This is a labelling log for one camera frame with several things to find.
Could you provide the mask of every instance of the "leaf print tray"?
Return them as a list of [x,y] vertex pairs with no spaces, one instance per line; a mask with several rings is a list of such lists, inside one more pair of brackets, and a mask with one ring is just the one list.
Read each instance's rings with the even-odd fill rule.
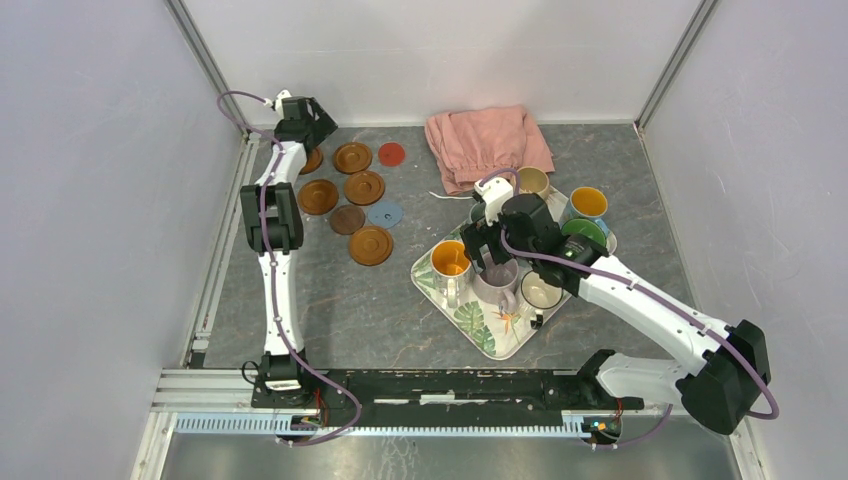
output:
[[[559,218],[565,210],[568,197],[551,188],[547,203],[551,216]],[[442,240],[460,240],[459,231],[463,225],[453,229]],[[615,234],[610,232],[607,239],[607,250],[613,253],[617,246],[618,241]],[[412,265],[410,272],[412,283],[483,355],[492,360],[506,360],[515,355],[515,352],[536,333],[536,330],[530,328],[530,319],[521,318],[520,315],[502,316],[498,312],[497,305],[481,300],[470,286],[460,295],[459,308],[448,308],[447,301],[441,292],[435,289],[433,283],[433,268],[430,266],[430,254],[433,252],[433,248]],[[519,260],[519,266],[518,275],[521,278],[530,271],[530,265]],[[562,308],[569,298],[571,298],[571,295],[566,292],[559,304],[546,312],[545,324],[542,328],[549,328],[547,320]]]

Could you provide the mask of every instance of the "white string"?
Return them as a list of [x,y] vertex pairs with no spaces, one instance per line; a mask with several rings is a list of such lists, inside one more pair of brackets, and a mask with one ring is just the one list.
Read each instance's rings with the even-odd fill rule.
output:
[[439,194],[433,193],[433,192],[427,192],[427,193],[429,193],[430,195],[432,195],[436,198],[441,198],[442,200],[472,200],[471,197],[446,197],[444,195],[439,195]]

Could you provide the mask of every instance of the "pink towel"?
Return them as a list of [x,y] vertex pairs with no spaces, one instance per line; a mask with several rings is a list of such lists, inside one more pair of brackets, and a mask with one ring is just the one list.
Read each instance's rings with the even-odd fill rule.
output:
[[474,182],[503,167],[554,171],[548,144],[521,105],[440,113],[427,119],[424,133],[448,195],[471,190]]

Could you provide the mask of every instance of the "white wall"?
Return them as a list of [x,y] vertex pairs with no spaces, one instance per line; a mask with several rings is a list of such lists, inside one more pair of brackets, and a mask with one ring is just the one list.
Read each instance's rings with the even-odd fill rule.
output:
[[289,88],[342,124],[397,125],[516,103],[546,121],[633,120],[698,0],[185,3],[231,88]]
[[127,478],[238,133],[161,1],[0,18],[0,478]]
[[766,333],[772,478],[842,478],[848,3],[722,2],[648,125],[695,294]]

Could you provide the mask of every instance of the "gray stone surface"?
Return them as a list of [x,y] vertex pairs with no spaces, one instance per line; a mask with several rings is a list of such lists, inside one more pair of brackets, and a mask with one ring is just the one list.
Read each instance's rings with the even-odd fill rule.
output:
[[[656,182],[633,128],[541,128],[554,154],[551,184],[566,195],[582,185],[604,191],[610,200],[607,223],[619,239],[619,258],[648,281],[691,303]],[[392,256],[369,268],[350,258],[349,237],[330,229],[329,215],[303,215],[306,241],[297,265],[297,300],[310,363],[326,368],[577,368],[600,348],[668,357],[613,314],[579,299],[566,303],[513,357],[500,362],[484,357],[409,278],[412,263],[459,225],[471,204],[427,193],[444,194],[444,189],[423,128],[340,129],[321,146],[324,164],[301,177],[296,189],[306,181],[327,178],[341,192],[347,176],[333,168],[332,153],[352,140],[374,151],[371,170],[386,181],[383,198],[399,203],[404,217],[390,230]],[[389,141],[406,149],[406,160],[399,167],[384,167],[376,158],[380,145]],[[256,157],[254,178],[269,157],[266,144]],[[341,196],[340,204],[346,202]],[[204,365],[232,368],[258,360],[265,337],[264,308],[259,264],[240,229]]]

